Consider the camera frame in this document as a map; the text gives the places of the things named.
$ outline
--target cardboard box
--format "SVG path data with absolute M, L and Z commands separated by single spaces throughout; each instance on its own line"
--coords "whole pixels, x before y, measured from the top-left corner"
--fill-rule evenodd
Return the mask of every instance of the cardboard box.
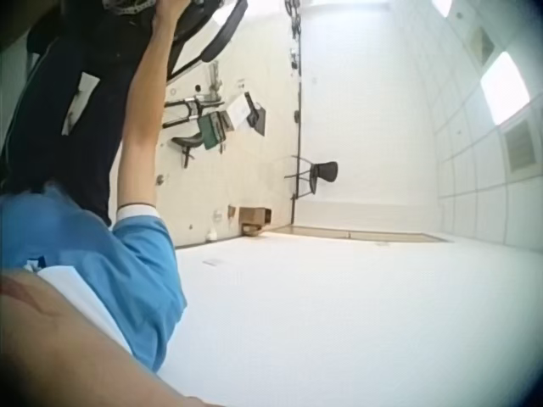
M 272 210 L 268 208 L 240 208 L 239 224 L 263 227 L 272 223 Z

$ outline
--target white shirt cuff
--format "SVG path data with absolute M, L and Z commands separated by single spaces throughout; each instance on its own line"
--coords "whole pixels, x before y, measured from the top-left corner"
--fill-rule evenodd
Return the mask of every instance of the white shirt cuff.
M 153 216 L 159 218 L 159 212 L 154 206 L 135 203 L 120 208 L 117 211 L 117 222 L 124 219 L 133 218 L 135 216 Z

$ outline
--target air vent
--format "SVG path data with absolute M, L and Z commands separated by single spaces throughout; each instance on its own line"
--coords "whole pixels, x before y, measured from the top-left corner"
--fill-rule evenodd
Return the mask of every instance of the air vent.
M 471 49 L 477 62 L 483 67 L 495 50 L 495 45 L 482 27 L 478 27 L 472 35 Z
M 512 173 L 537 164 L 534 142 L 527 121 L 523 121 L 513 127 L 506 133 L 505 137 L 509 156 L 509 168 Z

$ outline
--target blue shirt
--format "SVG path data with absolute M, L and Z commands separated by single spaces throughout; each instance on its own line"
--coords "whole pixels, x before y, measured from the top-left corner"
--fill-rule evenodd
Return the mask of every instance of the blue shirt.
M 71 266 L 94 291 L 132 354 L 152 371 L 187 306 L 176 254 L 158 215 L 133 215 L 110 231 L 55 185 L 0 197 L 2 268 Z

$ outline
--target skin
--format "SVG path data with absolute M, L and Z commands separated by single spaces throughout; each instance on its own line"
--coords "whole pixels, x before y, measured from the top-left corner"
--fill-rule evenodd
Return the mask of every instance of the skin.
M 119 205 L 155 205 L 155 149 L 176 22 L 189 0 L 159 0 L 154 34 L 132 81 Z M 29 405 L 203 407 L 143 368 L 57 290 L 25 270 L 0 277 L 0 378 Z
M 176 393 L 41 278 L 3 271 L 0 283 L 0 372 L 4 381 L 18 378 L 29 405 L 213 405 Z
M 164 112 L 168 58 L 176 22 L 189 0 L 157 3 L 154 33 L 128 94 L 118 177 L 119 206 L 156 205 L 155 150 Z

